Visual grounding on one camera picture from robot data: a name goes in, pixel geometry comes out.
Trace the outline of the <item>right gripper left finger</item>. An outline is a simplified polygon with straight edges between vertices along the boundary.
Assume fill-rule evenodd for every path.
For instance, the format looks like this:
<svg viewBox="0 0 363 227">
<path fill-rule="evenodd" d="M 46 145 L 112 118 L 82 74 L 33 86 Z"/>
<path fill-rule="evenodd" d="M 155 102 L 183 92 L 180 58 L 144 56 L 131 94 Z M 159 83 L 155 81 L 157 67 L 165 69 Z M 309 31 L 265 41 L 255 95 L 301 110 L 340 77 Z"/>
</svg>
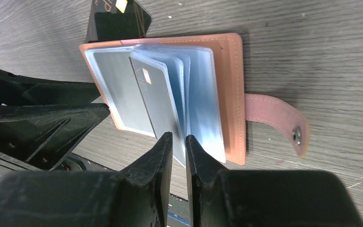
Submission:
<svg viewBox="0 0 363 227">
<path fill-rule="evenodd" d="M 120 171 L 15 171 L 0 178 L 0 227 L 165 227 L 173 135 Z"/>
</svg>

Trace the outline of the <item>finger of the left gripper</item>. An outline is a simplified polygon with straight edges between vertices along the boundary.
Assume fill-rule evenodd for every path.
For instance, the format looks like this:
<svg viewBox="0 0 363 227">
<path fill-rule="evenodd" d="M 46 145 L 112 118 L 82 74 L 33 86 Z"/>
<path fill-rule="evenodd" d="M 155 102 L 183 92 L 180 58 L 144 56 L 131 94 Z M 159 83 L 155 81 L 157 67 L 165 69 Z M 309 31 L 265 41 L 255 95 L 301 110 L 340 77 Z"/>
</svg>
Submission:
<svg viewBox="0 0 363 227">
<path fill-rule="evenodd" d="M 0 105 L 0 171 L 57 168 L 109 113 L 102 103 Z"/>
<path fill-rule="evenodd" d="M 0 69 L 0 105 L 87 104 L 99 96 L 95 83 L 37 79 Z"/>
</svg>

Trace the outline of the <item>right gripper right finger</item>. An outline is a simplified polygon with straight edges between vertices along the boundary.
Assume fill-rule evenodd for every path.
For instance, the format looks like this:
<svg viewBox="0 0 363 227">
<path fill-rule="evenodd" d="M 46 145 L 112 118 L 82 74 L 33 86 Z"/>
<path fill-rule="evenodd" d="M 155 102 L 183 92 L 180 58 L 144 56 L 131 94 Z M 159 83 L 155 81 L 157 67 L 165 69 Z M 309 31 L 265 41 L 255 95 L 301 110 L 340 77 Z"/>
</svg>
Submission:
<svg viewBox="0 0 363 227">
<path fill-rule="evenodd" d="M 230 170 L 186 143 L 193 227 L 363 227 L 337 176 L 319 170 Z"/>
</svg>

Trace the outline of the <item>brown leather card holder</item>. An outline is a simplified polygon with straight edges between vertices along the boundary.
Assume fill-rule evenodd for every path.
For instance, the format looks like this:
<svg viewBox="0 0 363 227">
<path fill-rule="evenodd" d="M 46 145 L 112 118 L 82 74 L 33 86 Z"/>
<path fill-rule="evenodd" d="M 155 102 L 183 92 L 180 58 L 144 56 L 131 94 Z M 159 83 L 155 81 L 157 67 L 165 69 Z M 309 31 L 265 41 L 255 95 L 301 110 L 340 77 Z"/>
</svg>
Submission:
<svg viewBox="0 0 363 227">
<path fill-rule="evenodd" d="M 186 136 L 193 135 L 222 163 L 245 163 L 247 121 L 272 126 L 297 155 L 306 153 L 309 124 L 297 109 L 276 97 L 245 93 L 242 39 L 236 33 L 96 42 L 80 45 L 80 51 L 108 106 L 94 74 L 93 53 L 140 53 L 164 63 L 184 145 Z"/>
</svg>

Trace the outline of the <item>black credit card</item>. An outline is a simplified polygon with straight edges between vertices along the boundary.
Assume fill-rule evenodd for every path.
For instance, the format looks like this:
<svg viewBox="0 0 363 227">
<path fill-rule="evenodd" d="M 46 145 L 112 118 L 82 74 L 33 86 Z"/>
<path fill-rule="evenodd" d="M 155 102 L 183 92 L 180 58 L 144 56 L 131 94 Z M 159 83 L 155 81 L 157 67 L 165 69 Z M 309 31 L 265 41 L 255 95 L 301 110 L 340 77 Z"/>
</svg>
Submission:
<svg viewBox="0 0 363 227">
<path fill-rule="evenodd" d="M 165 132 L 171 132 L 173 134 L 173 157 L 182 166 L 186 166 L 182 128 L 167 66 L 140 53 L 131 54 L 130 61 L 155 135 L 161 136 Z"/>
<path fill-rule="evenodd" d="M 93 0 L 86 43 L 144 38 L 151 22 L 134 0 Z"/>
</svg>

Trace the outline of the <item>white credit card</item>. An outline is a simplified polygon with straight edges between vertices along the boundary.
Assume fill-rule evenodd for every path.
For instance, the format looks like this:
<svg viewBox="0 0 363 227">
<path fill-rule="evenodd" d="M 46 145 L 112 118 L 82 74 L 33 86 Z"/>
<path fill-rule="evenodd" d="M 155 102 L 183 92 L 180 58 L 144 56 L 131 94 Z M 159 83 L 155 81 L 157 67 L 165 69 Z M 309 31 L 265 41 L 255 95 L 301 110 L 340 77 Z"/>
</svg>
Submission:
<svg viewBox="0 0 363 227">
<path fill-rule="evenodd" d="M 116 127 L 154 137 L 154 131 L 130 62 L 130 52 L 95 52 L 94 74 L 114 117 Z"/>
</svg>

